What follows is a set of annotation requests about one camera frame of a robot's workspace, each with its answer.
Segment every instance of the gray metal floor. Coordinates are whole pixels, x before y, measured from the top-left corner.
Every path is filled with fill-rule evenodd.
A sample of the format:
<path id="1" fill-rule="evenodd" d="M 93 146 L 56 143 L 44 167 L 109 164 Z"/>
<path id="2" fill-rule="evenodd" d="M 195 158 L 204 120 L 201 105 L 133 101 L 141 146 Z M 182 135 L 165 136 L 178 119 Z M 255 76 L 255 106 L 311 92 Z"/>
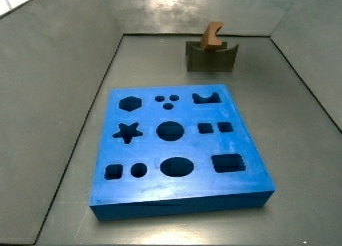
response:
<path id="1" fill-rule="evenodd" d="M 125 36 L 92 108 L 38 244 L 342 243 L 342 135 L 267 38 L 239 43 L 235 70 L 186 73 L 185 41 Z M 224 83 L 276 183 L 264 208 L 100 223 L 86 206 L 110 88 Z"/>

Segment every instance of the star-shaped hole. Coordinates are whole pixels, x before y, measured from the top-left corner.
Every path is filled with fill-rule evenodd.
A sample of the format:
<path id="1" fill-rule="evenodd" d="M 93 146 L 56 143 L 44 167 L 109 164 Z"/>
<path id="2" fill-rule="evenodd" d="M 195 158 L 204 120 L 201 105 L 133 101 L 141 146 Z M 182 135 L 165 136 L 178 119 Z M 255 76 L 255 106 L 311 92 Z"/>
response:
<path id="1" fill-rule="evenodd" d="M 118 124 L 120 131 L 116 132 L 112 135 L 112 137 L 113 138 L 122 138 L 124 144 L 129 144 L 133 137 L 142 136 L 142 133 L 138 130 L 136 130 L 137 126 L 138 126 L 137 122 L 134 122 L 130 125 L 125 125 L 125 124 L 120 123 Z"/>

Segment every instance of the blue foam block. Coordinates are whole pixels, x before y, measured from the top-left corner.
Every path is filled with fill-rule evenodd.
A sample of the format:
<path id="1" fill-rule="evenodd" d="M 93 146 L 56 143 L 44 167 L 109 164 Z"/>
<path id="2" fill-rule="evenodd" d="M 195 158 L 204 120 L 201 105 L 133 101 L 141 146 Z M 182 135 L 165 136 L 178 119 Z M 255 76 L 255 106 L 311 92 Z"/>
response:
<path id="1" fill-rule="evenodd" d="M 273 190 L 224 85 L 110 91 L 89 196 L 98 220 L 260 207 Z"/>

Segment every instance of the wooden peg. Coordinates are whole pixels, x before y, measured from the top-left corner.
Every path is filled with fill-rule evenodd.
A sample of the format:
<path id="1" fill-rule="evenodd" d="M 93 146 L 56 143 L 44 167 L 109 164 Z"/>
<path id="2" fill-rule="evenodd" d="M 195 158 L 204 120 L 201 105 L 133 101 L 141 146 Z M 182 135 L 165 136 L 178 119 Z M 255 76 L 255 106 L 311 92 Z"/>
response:
<path id="1" fill-rule="evenodd" d="M 211 22 L 208 24 L 207 30 L 200 39 L 200 49 L 201 50 L 217 50 L 221 46 L 221 41 L 216 37 L 216 33 L 221 28 L 221 22 Z"/>

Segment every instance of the gray wall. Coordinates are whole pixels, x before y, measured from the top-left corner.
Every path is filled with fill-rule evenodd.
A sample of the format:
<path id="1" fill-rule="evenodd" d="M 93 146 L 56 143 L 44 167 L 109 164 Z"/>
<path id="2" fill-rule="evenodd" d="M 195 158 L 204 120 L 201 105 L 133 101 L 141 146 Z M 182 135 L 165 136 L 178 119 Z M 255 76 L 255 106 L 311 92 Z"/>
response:
<path id="1" fill-rule="evenodd" d="M 0 243 L 33 243 L 121 33 L 102 0 L 0 21 Z"/>
<path id="2" fill-rule="evenodd" d="M 342 0 L 297 0 L 271 39 L 342 129 Z"/>
<path id="3" fill-rule="evenodd" d="M 221 34 L 263 35 L 273 31 L 293 0 L 106 0 L 124 33 L 204 32 L 221 21 Z"/>

